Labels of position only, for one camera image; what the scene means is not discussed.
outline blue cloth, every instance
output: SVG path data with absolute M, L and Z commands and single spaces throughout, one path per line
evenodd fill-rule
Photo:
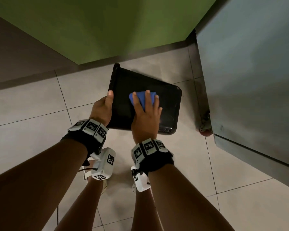
M 139 91 L 139 92 L 136 92 L 138 98 L 139 98 L 139 102 L 142 106 L 142 109 L 145 110 L 145 91 Z M 151 101 L 152 101 L 152 104 L 154 104 L 154 97 L 156 95 L 156 92 L 151 92 L 150 93 L 151 95 Z M 132 103 L 132 105 L 134 105 L 134 102 L 133 102 L 133 93 L 129 94 L 129 99 Z

